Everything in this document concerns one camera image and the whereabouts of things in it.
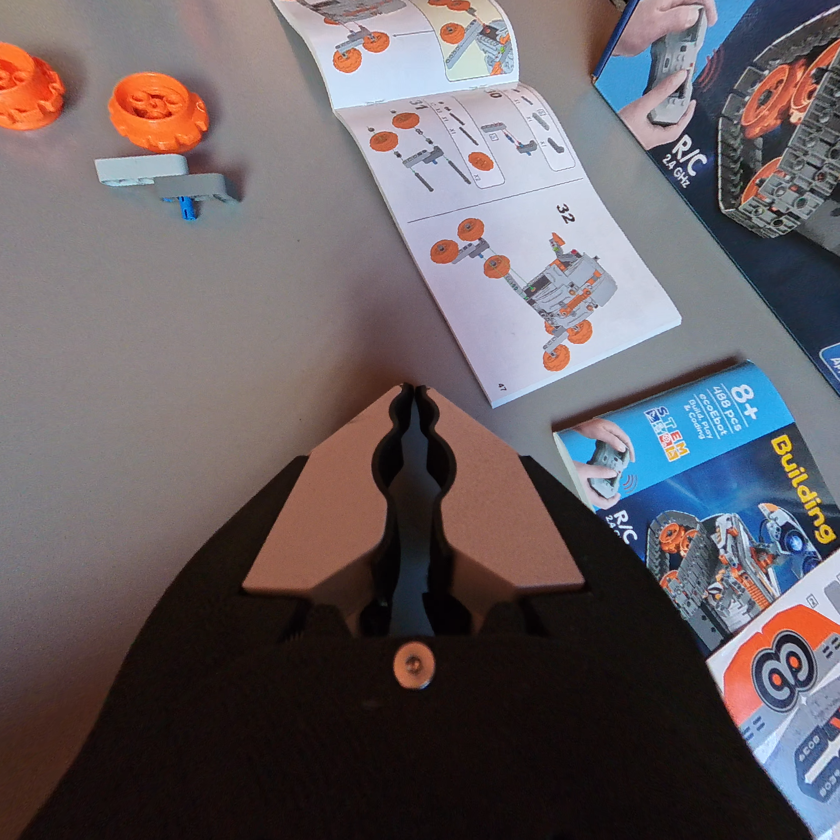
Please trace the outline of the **blue cover booklet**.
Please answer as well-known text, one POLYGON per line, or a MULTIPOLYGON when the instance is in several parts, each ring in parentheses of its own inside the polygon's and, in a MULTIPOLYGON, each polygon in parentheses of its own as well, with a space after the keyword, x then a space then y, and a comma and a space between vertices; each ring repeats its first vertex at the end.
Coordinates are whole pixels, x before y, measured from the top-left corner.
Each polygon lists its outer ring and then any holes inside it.
POLYGON ((838 506, 751 362, 554 435, 708 656, 838 548, 838 506))

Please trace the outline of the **blue robot kit box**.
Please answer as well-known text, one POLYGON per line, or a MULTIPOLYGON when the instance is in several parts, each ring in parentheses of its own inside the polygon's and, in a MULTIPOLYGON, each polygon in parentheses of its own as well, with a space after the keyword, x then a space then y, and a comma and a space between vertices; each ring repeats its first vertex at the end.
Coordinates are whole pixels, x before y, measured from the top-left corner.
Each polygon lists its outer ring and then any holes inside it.
POLYGON ((615 5, 595 86, 838 391, 838 1, 615 5))

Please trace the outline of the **grey beam assembly blue pin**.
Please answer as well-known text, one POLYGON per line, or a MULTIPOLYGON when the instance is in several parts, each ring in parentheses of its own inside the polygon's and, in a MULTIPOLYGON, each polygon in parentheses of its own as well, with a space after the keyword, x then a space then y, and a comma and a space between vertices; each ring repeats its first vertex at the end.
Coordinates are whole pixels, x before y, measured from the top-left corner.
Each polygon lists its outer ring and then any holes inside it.
POLYGON ((191 174, 186 157, 180 154, 110 157, 94 163, 100 183, 111 187, 153 185, 162 201, 178 204, 185 221, 196 220, 197 202, 238 201, 224 175, 191 174))

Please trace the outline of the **sticker sheet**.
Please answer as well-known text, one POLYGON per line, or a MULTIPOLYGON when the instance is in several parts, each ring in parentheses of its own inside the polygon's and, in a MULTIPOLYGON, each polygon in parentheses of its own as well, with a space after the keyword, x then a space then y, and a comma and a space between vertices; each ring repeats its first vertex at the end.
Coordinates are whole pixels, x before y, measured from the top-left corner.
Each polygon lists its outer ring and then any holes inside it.
POLYGON ((707 665, 755 759, 818 838, 839 831, 839 552, 707 665))

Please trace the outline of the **open instruction booklet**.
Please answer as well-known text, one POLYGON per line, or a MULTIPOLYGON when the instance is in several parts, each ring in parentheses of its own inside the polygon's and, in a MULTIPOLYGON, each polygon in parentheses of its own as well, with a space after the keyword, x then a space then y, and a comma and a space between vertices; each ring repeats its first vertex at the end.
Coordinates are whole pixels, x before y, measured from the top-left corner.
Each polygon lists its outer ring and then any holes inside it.
POLYGON ((488 1, 275 2, 490 404, 678 326, 488 1))

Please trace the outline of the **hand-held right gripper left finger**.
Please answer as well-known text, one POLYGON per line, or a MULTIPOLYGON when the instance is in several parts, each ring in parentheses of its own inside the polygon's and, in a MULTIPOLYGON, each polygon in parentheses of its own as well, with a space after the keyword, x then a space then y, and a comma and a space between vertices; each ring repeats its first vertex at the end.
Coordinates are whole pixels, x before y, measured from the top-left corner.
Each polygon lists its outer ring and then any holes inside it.
POLYGON ((400 572, 389 487, 412 404, 413 387, 395 386, 311 451, 245 577, 248 593, 333 605, 351 631, 388 633, 400 572))

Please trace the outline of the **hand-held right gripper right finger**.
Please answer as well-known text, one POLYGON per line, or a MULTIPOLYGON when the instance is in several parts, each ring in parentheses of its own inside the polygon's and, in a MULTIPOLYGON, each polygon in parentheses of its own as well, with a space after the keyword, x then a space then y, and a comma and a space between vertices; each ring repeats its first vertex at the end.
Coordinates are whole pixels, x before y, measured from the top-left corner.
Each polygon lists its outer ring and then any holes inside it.
POLYGON ((518 453, 432 388, 416 390, 434 502, 423 603, 437 635, 480 629, 490 609, 584 586, 518 453))

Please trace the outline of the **orange toothed wheel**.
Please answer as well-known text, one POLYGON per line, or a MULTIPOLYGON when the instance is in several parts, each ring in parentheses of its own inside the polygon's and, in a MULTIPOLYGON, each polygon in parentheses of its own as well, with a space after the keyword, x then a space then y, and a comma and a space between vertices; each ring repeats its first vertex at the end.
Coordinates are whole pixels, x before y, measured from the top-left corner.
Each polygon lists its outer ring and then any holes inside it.
POLYGON ((59 75, 42 59, 1 44, 1 127, 37 130, 56 121, 64 104, 59 75))
POLYGON ((155 153, 185 153, 208 130, 203 100, 179 80, 159 72, 138 72, 121 79, 108 110, 122 136, 155 153))

